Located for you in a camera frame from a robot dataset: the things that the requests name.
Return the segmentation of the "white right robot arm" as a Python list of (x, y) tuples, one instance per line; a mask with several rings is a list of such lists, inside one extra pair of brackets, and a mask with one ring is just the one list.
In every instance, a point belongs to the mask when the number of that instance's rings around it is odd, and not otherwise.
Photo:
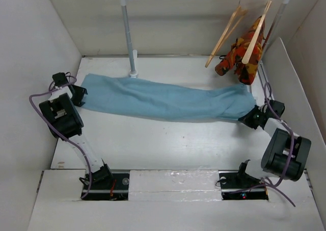
[(246, 160), (239, 167), (235, 180), (247, 187), (254, 178), (277, 176), (280, 180), (298, 181), (303, 172), (311, 148), (311, 140), (299, 136), (281, 119), (285, 105), (267, 99), (262, 106), (254, 108), (239, 122), (257, 129), (262, 128), (270, 136), (270, 142), (260, 160)]

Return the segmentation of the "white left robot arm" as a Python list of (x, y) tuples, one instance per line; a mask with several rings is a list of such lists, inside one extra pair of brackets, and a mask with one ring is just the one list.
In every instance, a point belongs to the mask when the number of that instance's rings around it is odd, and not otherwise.
[(54, 87), (51, 97), (39, 104), (39, 109), (49, 122), (49, 128), (55, 138), (64, 137), (76, 152), (87, 173), (79, 180), (85, 187), (89, 184), (93, 188), (108, 189), (114, 183), (113, 174), (108, 165), (96, 155), (83, 134), (84, 123), (77, 108), (82, 107), (87, 90), (69, 83), (63, 72), (52, 76)]

